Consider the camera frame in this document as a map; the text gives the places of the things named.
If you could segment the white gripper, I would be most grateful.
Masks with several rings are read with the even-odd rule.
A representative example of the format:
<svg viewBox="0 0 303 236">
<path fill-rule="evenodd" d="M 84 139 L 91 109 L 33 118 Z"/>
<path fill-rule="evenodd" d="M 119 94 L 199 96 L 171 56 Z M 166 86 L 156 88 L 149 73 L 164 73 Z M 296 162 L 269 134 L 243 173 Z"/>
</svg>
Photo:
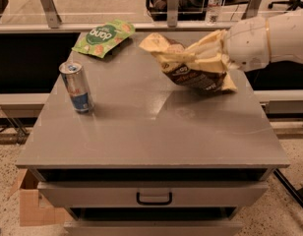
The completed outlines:
<svg viewBox="0 0 303 236">
<path fill-rule="evenodd" d="M 271 58 L 268 35 L 269 24 L 262 17 L 240 21 L 227 32 L 215 30 L 185 49 L 196 55 L 186 65 L 192 70 L 219 74 L 236 69 L 263 69 Z"/>
</svg>

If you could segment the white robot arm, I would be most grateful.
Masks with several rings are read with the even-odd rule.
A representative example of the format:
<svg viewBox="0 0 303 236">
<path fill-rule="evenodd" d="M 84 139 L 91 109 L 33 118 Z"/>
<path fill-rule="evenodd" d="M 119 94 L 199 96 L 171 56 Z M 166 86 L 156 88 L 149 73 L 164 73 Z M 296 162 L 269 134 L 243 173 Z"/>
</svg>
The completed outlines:
<svg viewBox="0 0 303 236">
<path fill-rule="evenodd" d="M 210 33 L 186 52 L 196 55 L 197 64 L 204 60 L 213 73 L 250 72 L 280 61 L 303 64 L 303 9 L 242 20 L 229 30 Z"/>
</svg>

